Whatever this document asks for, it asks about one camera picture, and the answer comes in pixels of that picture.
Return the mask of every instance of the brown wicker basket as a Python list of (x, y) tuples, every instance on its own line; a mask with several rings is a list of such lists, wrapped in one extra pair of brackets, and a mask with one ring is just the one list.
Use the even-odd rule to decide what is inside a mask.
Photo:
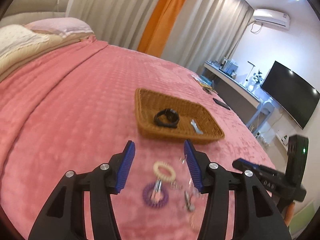
[[(147, 138), (174, 141), (191, 139), (193, 143), (207, 144), (225, 136), (209, 111), (200, 104), (144, 88), (136, 90), (134, 99), (138, 130)], [(176, 129), (159, 127), (154, 124), (154, 116), (166, 108), (172, 108), (179, 114), (180, 121)], [(192, 119), (195, 120), (203, 134), (195, 132), (190, 124)]]

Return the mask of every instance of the headboard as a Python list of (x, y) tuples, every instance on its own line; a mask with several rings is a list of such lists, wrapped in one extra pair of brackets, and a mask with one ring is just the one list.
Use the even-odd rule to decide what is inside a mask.
[(68, 2), (69, 0), (13, 0), (0, 21), (0, 27), (65, 17)]

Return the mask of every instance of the silver screw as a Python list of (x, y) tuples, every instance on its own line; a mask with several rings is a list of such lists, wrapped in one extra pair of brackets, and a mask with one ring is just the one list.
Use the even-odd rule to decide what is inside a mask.
[(249, 170), (246, 170), (246, 171), (244, 171), (244, 174), (245, 174), (246, 176), (248, 176), (248, 177), (252, 177), (253, 172), (252, 172), (252, 171), (249, 171)]
[(66, 177), (71, 178), (75, 173), (73, 171), (67, 171)]
[(110, 166), (107, 163), (103, 163), (103, 164), (100, 165), (100, 169), (102, 169), (103, 171), (105, 171), (105, 170), (107, 170), (109, 168), (110, 168)]
[(209, 167), (213, 170), (217, 169), (219, 167), (219, 165), (217, 163), (210, 163)]

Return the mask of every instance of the purple coil hair tie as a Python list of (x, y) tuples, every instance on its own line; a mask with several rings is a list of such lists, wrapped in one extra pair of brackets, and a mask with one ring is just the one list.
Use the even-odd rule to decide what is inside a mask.
[(168, 203), (168, 200), (169, 200), (168, 191), (165, 189), (164, 186), (162, 186), (162, 187), (161, 187), (161, 193), (162, 193), (162, 195), (163, 195), (163, 198), (162, 198), (162, 200), (160, 200), (158, 203), (154, 203), (154, 202), (150, 199), (150, 192), (153, 191), (154, 187), (155, 187), (155, 182), (146, 185), (146, 187), (143, 189), (143, 192), (142, 192), (143, 200), (144, 200), (144, 202), (145, 202), (148, 206), (150, 206), (150, 207), (153, 207), (153, 208), (162, 208), (162, 207), (164, 207), (164, 206)]

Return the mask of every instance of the black wristband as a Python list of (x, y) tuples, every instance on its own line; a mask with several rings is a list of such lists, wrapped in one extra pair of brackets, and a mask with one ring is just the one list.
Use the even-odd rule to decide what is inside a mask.
[[(166, 118), (168, 119), (168, 121), (170, 123), (164, 123), (164, 122), (160, 121), (159, 117), (163, 114), (166, 116)], [(178, 125), (180, 118), (179, 118), (179, 115), (176, 111), (174, 111), (173, 109), (167, 108), (167, 109), (164, 109), (164, 110), (160, 111), (159, 113), (157, 113), (153, 120), (157, 126), (177, 128), (177, 125)]]

